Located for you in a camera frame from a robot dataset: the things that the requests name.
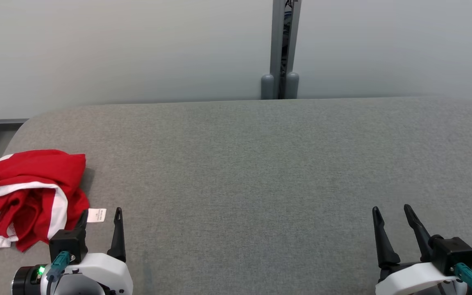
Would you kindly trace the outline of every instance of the robotic arm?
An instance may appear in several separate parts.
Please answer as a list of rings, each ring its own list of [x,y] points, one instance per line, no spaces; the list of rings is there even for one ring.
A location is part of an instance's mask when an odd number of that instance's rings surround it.
[[[112,246],[88,253],[85,244],[88,211],[73,230],[59,230],[50,240],[51,263],[21,267],[12,281],[12,295],[132,295],[127,269],[123,213],[116,209]]]
[[[400,263],[384,229],[378,207],[372,209],[380,267],[377,295],[472,295],[472,248],[459,237],[430,236],[410,205],[405,216],[420,248],[420,262]]]

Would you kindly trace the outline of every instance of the gray table surface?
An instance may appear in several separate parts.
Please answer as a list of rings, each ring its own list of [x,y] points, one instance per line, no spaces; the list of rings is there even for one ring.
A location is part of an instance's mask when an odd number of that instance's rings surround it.
[[[472,102],[440,98],[91,106],[27,121],[8,153],[85,153],[106,252],[123,208],[135,294],[373,294],[371,209],[402,261],[403,205],[472,246]],[[0,250],[0,294],[48,247]]]

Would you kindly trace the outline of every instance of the clothing tag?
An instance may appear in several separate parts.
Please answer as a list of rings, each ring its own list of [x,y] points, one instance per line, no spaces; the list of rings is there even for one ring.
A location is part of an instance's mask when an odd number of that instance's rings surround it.
[[[88,209],[88,218],[86,222],[103,222],[105,221],[105,214],[107,213],[107,209]]]

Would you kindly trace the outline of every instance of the metal frame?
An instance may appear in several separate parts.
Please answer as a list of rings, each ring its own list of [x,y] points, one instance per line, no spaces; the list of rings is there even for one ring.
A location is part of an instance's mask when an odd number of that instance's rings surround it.
[[[290,23],[289,45],[287,47],[287,74],[285,75],[285,99],[298,98],[298,82],[300,76],[293,72],[294,52],[296,50],[296,38],[298,37],[298,24],[300,22],[300,8],[302,0],[294,0],[293,19]]]
[[[23,124],[27,120],[28,119],[0,119],[0,125],[1,124]]]
[[[262,99],[278,99],[284,12],[284,0],[273,0],[272,34],[270,36],[270,73],[262,77]]]

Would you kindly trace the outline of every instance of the teal cable connector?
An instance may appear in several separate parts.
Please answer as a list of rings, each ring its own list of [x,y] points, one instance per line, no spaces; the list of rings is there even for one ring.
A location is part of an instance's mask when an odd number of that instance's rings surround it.
[[[472,289],[472,270],[464,263],[455,265],[455,276],[459,277],[464,283]]]
[[[54,262],[50,265],[50,269],[47,272],[47,278],[53,277],[52,282],[57,282],[69,263],[70,253],[68,251],[60,252],[60,254],[56,256],[56,259],[54,259]]]

